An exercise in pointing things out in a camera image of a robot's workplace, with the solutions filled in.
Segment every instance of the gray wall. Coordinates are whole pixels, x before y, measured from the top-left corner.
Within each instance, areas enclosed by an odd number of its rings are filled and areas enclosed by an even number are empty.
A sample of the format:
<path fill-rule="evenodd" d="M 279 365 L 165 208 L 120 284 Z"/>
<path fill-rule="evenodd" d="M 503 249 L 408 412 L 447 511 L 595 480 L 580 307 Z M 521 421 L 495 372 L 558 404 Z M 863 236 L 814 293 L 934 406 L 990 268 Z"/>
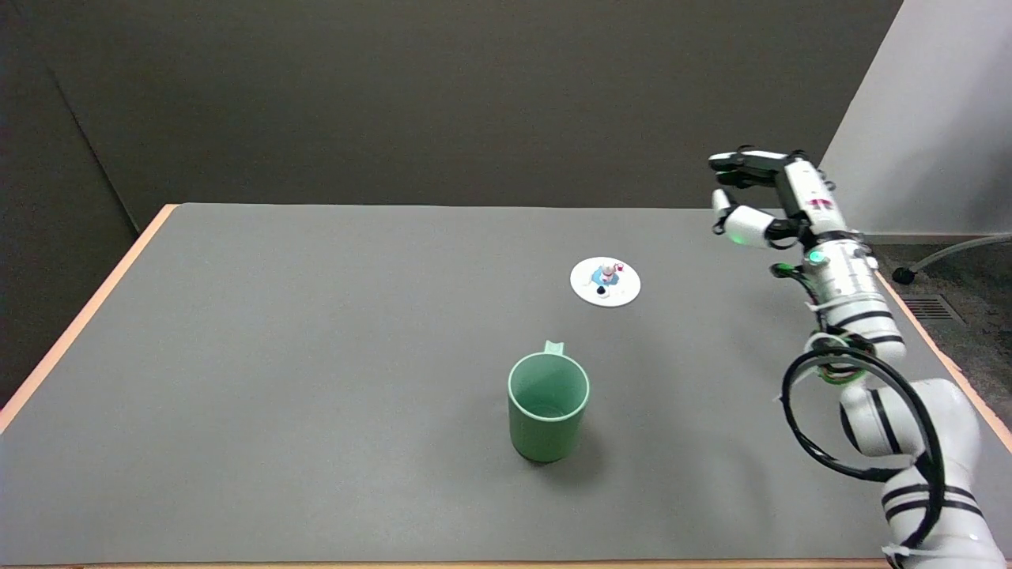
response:
<path fill-rule="evenodd" d="M 706 206 L 712 152 L 821 158 L 901 3 L 18 2 L 140 225 L 185 200 Z"/>
<path fill-rule="evenodd" d="M 1012 232 L 1012 2 L 907 2 L 822 166 L 876 234 Z"/>
<path fill-rule="evenodd" d="M 0 1 L 0 406 L 133 243 L 10 4 Z"/>

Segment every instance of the blue object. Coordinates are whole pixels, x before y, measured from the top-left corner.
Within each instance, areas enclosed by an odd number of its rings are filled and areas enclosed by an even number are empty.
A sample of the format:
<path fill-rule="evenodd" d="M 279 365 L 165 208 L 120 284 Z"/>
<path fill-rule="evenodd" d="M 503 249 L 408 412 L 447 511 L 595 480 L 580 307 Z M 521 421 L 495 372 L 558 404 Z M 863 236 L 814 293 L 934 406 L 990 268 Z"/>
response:
<path fill-rule="evenodd" d="M 601 287 L 611 287 L 612 284 L 618 282 L 618 271 L 611 273 L 611 280 L 608 280 L 607 282 L 601 280 L 603 271 L 604 267 L 597 267 L 597 270 L 594 271 L 594 274 L 590 277 L 590 279 L 593 280 L 595 284 L 600 284 Z"/>

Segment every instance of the mug rim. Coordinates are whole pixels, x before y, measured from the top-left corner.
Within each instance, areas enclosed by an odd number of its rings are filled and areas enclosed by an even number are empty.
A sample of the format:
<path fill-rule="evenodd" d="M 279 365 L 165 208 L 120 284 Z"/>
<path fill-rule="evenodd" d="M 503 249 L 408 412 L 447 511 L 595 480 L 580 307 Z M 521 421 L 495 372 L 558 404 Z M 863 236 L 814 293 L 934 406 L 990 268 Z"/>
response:
<path fill-rule="evenodd" d="M 531 357 L 536 357 L 538 355 L 551 355 L 553 357 L 562 357 L 563 359 L 566 359 L 570 363 L 576 365 L 576 369 L 580 371 L 580 375 L 583 376 L 583 384 L 586 388 L 584 389 L 583 393 L 583 401 L 581 401 L 580 404 L 577 405 L 576 409 L 561 417 L 542 417 L 541 415 L 535 415 L 530 411 L 524 409 L 523 405 L 520 405 L 520 403 L 516 400 L 516 396 L 513 395 L 513 373 L 516 372 L 516 369 L 521 363 L 523 363 L 527 359 L 530 359 Z M 536 351 L 534 353 L 528 353 L 527 355 L 524 355 L 516 363 L 513 364 L 513 369 L 509 371 L 509 379 L 506 381 L 506 391 L 509 392 L 509 400 L 524 415 L 536 421 L 541 421 L 545 423 L 560 423 L 567 419 L 573 418 L 577 413 L 583 411 L 584 408 L 587 407 L 587 401 L 590 400 L 590 378 L 587 377 L 587 372 L 586 370 L 583 369 L 583 365 L 580 365 L 580 363 L 576 359 L 573 359 L 572 357 L 566 355 L 565 353 L 552 353 L 551 351 Z"/>

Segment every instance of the floor vent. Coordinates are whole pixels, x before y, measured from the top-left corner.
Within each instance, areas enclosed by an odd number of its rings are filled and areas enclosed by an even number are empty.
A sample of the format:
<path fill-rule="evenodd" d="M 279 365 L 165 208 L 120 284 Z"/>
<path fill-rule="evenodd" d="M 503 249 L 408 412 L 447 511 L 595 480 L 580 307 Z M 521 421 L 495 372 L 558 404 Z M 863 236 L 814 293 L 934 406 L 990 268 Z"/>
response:
<path fill-rule="evenodd" d="M 918 320 L 935 322 L 948 320 L 966 324 L 941 295 L 901 295 L 900 298 Z"/>

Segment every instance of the green mug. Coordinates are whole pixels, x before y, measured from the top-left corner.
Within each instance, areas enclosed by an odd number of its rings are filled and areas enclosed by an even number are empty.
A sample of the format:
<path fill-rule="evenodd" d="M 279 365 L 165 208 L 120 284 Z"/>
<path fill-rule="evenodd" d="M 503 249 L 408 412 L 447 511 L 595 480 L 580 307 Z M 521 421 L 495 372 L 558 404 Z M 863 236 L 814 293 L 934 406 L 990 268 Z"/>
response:
<path fill-rule="evenodd" d="M 552 463 L 576 446 L 590 381 L 565 344 L 544 342 L 509 373 L 509 435 L 525 459 Z"/>

